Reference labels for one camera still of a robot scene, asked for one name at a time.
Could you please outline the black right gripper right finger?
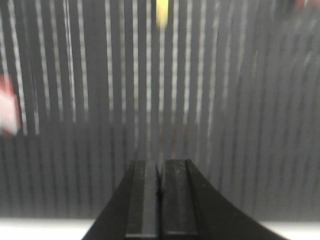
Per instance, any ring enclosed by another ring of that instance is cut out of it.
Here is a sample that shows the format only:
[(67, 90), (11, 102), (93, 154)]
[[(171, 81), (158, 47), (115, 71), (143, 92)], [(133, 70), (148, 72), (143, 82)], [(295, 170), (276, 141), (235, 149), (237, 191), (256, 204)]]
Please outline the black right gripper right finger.
[(161, 182), (164, 240), (281, 240), (224, 198), (190, 159), (166, 160)]

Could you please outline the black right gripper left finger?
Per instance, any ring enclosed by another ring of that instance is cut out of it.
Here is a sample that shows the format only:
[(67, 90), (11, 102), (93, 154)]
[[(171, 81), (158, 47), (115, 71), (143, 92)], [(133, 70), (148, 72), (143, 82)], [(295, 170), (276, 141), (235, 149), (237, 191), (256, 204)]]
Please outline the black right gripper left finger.
[(113, 196), (83, 239), (160, 239), (159, 190), (156, 164), (131, 161)]

